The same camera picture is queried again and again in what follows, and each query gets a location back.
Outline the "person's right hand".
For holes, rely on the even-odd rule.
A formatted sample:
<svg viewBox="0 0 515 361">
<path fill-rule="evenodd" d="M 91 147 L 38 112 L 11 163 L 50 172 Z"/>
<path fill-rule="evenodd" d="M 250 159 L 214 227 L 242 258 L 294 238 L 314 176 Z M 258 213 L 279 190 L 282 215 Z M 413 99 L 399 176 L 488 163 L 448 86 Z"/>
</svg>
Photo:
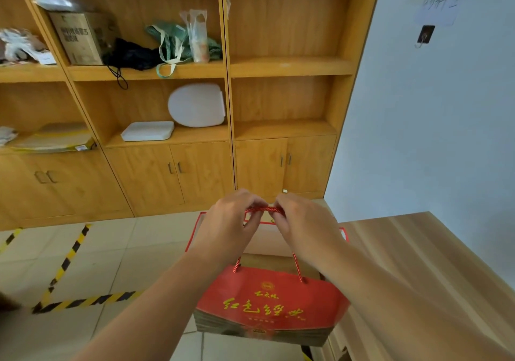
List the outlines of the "person's right hand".
<svg viewBox="0 0 515 361">
<path fill-rule="evenodd" d="M 280 194 L 274 207 L 295 223 L 294 241 L 286 241 L 297 257 L 324 275 L 346 248 L 334 216 L 319 204 L 293 193 Z"/>
</svg>

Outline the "person's left hand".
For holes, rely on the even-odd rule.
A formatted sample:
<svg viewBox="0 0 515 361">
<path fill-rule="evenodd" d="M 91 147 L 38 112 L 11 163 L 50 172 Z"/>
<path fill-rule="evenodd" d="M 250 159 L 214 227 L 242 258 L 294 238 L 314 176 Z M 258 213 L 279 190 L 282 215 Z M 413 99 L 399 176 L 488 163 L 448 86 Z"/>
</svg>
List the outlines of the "person's left hand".
<svg viewBox="0 0 515 361">
<path fill-rule="evenodd" d="M 217 271 L 234 264 L 253 238 L 243 233 L 246 210 L 267 207 L 264 199 L 246 189 L 219 199 L 207 211 L 188 254 Z"/>
</svg>

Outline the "red paper gift bag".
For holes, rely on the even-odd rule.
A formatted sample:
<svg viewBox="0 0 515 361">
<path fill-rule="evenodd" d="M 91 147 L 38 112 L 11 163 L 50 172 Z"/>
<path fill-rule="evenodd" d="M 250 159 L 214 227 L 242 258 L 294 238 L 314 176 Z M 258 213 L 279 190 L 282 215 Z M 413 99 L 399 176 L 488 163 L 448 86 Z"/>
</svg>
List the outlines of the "red paper gift bag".
<svg viewBox="0 0 515 361">
<path fill-rule="evenodd" d="M 197 303 L 199 332 L 321 347 L 350 307 L 318 270 L 299 260 L 270 213 L 244 253 L 226 266 Z"/>
</svg>

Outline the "person's left forearm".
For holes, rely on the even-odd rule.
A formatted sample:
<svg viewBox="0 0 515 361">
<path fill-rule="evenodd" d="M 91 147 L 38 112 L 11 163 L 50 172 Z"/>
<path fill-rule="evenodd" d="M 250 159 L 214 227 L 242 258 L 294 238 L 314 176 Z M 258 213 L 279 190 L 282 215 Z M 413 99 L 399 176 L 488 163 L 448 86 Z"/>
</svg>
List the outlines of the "person's left forearm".
<svg viewBox="0 0 515 361">
<path fill-rule="evenodd" d="M 184 253 L 72 361 L 170 361 L 198 301 L 240 255 L 214 252 Z"/>
</svg>

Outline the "person's right forearm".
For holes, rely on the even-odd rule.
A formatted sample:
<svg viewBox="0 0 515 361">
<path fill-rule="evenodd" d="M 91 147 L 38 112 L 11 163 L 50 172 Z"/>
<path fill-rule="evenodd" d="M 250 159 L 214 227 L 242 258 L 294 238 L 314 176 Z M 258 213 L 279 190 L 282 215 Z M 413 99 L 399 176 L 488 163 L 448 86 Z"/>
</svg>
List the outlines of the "person's right forearm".
<svg viewBox="0 0 515 361">
<path fill-rule="evenodd" d="M 398 361 L 515 361 L 515 355 L 414 292 L 346 242 L 306 256 Z"/>
</svg>

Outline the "white toilet seat lid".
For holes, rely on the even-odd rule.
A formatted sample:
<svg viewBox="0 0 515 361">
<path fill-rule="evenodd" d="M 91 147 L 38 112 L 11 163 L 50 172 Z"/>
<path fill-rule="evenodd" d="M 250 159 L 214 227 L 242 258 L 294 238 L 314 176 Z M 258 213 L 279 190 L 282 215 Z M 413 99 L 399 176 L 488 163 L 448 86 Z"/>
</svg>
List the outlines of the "white toilet seat lid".
<svg viewBox="0 0 515 361">
<path fill-rule="evenodd" d="M 222 90 L 214 83 L 196 83 L 174 90 L 167 103 L 171 118 L 188 128 L 218 126 L 226 120 Z"/>
</svg>

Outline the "white rectangular tray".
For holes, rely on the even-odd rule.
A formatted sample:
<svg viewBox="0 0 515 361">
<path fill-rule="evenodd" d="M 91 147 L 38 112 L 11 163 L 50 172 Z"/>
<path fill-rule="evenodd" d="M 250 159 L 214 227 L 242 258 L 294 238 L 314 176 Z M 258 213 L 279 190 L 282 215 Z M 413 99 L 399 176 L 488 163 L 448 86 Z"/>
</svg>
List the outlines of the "white rectangular tray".
<svg viewBox="0 0 515 361">
<path fill-rule="evenodd" d="M 120 134 L 125 142 L 165 141 L 175 128 L 173 121 L 134 122 Z"/>
</svg>

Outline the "yellow black floor tape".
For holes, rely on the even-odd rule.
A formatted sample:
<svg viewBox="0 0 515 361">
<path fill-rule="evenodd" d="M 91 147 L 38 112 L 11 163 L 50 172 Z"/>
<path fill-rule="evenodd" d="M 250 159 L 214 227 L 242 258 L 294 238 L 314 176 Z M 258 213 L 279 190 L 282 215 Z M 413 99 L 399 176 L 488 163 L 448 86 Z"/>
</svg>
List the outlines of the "yellow black floor tape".
<svg viewBox="0 0 515 361">
<path fill-rule="evenodd" d="M 131 292 L 121 292 L 121 293 L 112 293 L 105 294 L 101 296 L 89 297 L 86 299 L 75 299 L 75 300 L 65 300 L 54 303 L 49 303 L 47 305 L 42 305 L 39 303 L 32 310 L 32 314 L 45 314 L 52 311 L 62 311 L 71 308 L 77 307 L 89 307 L 89 306 L 98 306 L 98 305 L 108 305 L 114 304 L 118 302 L 129 301 L 138 298 L 143 291 L 131 291 Z"/>
<path fill-rule="evenodd" d="M 22 231 L 23 228 L 16 228 L 4 241 L 0 242 L 0 254 L 6 251 L 10 244 L 18 237 L 19 234 L 21 234 Z"/>
<path fill-rule="evenodd" d="M 58 268 L 57 273 L 55 274 L 53 280 L 50 281 L 50 283 L 47 287 L 47 290 L 45 291 L 45 293 L 42 296 L 42 299 L 32 308 L 32 311 L 31 311 L 32 314 L 38 314 L 38 313 L 42 312 L 42 310 L 46 306 L 50 305 L 51 299 L 52 299 L 51 297 L 55 290 L 56 285 L 58 284 L 58 282 L 62 279 L 62 277 L 66 273 L 68 267 L 71 264 L 71 261 L 74 259 L 78 250 L 81 248 L 91 227 L 92 227 L 91 223 L 86 223 L 84 225 L 79 236 L 75 240 L 73 246 L 71 247 L 69 252 L 66 254 L 64 260 L 62 261 L 60 267 Z"/>
</svg>

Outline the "clear plastic bag with bottle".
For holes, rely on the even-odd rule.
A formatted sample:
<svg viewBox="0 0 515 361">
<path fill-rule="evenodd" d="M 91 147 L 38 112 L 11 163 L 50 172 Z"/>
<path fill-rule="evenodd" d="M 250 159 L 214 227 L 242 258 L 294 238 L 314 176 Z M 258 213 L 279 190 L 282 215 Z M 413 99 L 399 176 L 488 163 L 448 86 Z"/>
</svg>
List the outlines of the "clear plastic bag with bottle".
<svg viewBox="0 0 515 361">
<path fill-rule="evenodd" d="M 190 51 L 195 63 L 209 62 L 209 43 L 207 33 L 207 10 L 181 11 L 180 16 L 186 24 Z"/>
</svg>

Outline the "green striped tote bag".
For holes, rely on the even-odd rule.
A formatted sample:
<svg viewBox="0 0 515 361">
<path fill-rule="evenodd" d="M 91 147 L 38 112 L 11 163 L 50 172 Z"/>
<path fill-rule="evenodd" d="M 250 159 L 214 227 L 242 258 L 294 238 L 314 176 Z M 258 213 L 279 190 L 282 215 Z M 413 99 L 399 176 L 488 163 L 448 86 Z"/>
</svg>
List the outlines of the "green striped tote bag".
<svg viewBox="0 0 515 361">
<path fill-rule="evenodd" d="M 179 64 L 194 63 L 186 26 L 159 21 L 154 25 L 146 26 L 145 32 L 159 43 L 162 59 L 162 63 L 156 67 L 159 78 L 170 77 Z M 222 60 L 222 46 L 210 37 L 208 37 L 208 43 L 209 62 Z"/>
</svg>

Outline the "flat cardboard package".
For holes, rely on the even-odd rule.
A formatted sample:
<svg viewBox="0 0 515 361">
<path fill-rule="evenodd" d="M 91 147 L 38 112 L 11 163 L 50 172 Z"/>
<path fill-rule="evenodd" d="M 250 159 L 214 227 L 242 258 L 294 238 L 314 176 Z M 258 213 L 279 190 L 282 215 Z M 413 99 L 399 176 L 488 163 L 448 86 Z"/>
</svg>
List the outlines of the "flat cardboard package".
<svg viewBox="0 0 515 361">
<path fill-rule="evenodd" d="M 31 134 L 10 141 L 5 148 L 14 152 L 41 154 L 87 151 L 95 145 L 95 139 L 85 123 L 49 123 Z"/>
</svg>

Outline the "brown cardboard box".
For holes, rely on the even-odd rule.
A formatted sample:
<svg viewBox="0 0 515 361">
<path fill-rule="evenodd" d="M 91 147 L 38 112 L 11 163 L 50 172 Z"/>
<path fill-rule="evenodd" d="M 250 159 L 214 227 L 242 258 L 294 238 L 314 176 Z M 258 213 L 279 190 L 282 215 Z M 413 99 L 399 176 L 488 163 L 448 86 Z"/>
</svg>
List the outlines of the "brown cardboard box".
<svg viewBox="0 0 515 361">
<path fill-rule="evenodd" d="M 71 65 L 103 66 L 120 37 L 119 26 L 109 14 L 98 12 L 48 12 Z"/>
</svg>

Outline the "white crumpled paper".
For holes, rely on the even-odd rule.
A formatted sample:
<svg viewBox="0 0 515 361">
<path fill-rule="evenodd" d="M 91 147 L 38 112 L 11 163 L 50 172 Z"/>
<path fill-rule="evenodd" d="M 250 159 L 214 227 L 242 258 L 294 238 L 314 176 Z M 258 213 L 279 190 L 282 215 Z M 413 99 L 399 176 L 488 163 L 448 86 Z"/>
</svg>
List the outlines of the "white crumpled paper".
<svg viewBox="0 0 515 361">
<path fill-rule="evenodd" d="M 18 136 L 17 130 L 10 127 L 0 126 L 0 147 L 5 146 Z"/>
</svg>

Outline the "pile of white plastic bags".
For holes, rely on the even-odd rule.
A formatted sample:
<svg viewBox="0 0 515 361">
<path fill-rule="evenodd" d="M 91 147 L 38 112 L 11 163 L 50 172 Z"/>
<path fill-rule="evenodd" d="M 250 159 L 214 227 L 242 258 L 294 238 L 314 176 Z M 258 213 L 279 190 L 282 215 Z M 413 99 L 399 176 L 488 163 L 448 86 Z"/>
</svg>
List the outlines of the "pile of white plastic bags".
<svg viewBox="0 0 515 361">
<path fill-rule="evenodd" d="M 45 43 L 26 29 L 0 29 L 0 65 L 36 62 L 56 65 Z"/>
</svg>

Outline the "black wall hook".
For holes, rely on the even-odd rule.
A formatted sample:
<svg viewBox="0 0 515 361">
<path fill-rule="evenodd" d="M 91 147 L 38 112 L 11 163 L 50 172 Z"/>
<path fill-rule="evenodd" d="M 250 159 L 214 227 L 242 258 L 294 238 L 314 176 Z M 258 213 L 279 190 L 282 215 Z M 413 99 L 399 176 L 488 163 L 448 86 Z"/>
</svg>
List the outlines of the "black wall hook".
<svg viewBox="0 0 515 361">
<path fill-rule="evenodd" d="M 424 44 L 428 44 L 435 30 L 435 25 L 423 25 L 418 36 L 415 48 L 420 49 Z"/>
</svg>

